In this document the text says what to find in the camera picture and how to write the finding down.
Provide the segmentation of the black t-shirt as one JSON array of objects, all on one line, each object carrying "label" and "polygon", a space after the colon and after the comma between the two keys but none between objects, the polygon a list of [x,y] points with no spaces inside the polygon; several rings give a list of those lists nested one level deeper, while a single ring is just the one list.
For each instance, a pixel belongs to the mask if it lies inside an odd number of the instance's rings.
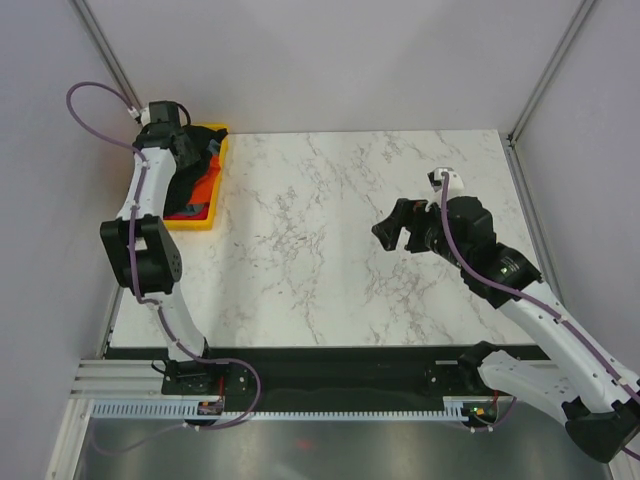
[{"label": "black t-shirt", "polygon": [[205,154],[212,131],[206,128],[203,128],[203,130],[204,149],[202,150],[202,161],[195,167],[179,169],[173,175],[167,191],[163,216],[174,214],[186,204],[189,200],[191,190],[191,187],[187,186],[187,183],[197,180],[207,170],[209,159],[205,157]]}]

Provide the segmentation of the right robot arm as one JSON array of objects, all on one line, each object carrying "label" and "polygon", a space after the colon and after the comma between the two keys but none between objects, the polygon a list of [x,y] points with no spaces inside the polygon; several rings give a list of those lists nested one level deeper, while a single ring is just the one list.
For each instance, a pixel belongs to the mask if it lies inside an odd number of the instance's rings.
[{"label": "right robot arm", "polygon": [[458,361],[467,392],[498,390],[557,420],[590,458],[608,463],[619,453],[637,458],[639,376],[615,360],[560,304],[537,268],[497,240],[493,218],[475,197],[442,203],[400,198],[371,229],[386,251],[407,230],[410,253],[431,252],[460,271],[469,290],[516,323],[556,365],[545,374],[482,341]]}]

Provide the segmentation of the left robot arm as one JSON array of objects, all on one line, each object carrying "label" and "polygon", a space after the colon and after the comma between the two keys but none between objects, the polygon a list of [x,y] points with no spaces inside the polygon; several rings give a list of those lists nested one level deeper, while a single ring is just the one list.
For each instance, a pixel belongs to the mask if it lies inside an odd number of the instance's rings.
[{"label": "left robot arm", "polygon": [[132,146],[134,173],[125,202],[115,219],[100,225],[100,238],[118,285],[157,318],[169,359],[191,362],[185,382],[208,393],[219,382],[219,369],[201,359],[205,335],[195,326],[181,291],[183,264],[163,221],[170,181],[177,162],[168,144]]}]

